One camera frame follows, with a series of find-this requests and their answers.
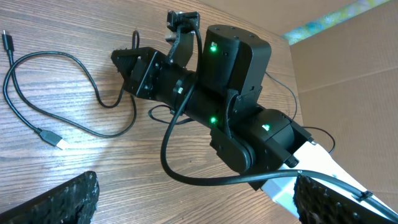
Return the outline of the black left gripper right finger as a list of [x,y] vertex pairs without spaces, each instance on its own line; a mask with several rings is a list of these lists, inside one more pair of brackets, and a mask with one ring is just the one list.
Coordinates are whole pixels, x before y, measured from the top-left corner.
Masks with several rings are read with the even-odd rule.
[[361,202],[373,194],[369,191],[360,196],[348,197],[306,175],[299,174],[295,180],[293,202],[301,223],[329,224],[388,224],[397,223],[378,210],[380,206],[366,208]]

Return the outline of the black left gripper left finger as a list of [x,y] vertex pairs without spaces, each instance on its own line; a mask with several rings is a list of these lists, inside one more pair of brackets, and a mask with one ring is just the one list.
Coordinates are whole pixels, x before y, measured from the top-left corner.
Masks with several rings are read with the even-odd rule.
[[86,171],[2,212],[1,223],[91,223],[99,196],[96,172]]

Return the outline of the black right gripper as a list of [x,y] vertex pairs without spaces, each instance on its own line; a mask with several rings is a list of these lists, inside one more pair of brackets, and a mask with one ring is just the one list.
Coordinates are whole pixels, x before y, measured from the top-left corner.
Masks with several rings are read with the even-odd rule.
[[132,48],[114,50],[111,60],[124,78],[124,90],[136,98],[169,106],[181,105],[197,73],[186,65],[193,53],[193,34],[179,34],[170,52],[139,46],[139,33],[132,35]]

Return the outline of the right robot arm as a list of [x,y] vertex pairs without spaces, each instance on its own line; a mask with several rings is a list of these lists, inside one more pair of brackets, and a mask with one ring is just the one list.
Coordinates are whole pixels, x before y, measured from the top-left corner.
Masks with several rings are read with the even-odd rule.
[[[182,60],[151,47],[115,50],[111,59],[132,95],[165,103],[174,112],[160,161],[172,179],[189,185],[248,183],[302,223],[396,223],[397,214],[343,170],[311,134],[258,98],[271,46],[237,27],[194,28]],[[167,145],[181,114],[210,128],[211,147],[234,172],[189,177],[172,170]]]

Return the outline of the colourful patterned floor mat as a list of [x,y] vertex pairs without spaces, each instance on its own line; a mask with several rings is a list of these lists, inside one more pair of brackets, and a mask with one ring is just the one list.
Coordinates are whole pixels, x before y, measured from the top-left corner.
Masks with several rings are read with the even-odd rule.
[[389,1],[390,0],[356,0],[347,6],[294,28],[283,34],[282,37],[289,45],[294,45]]

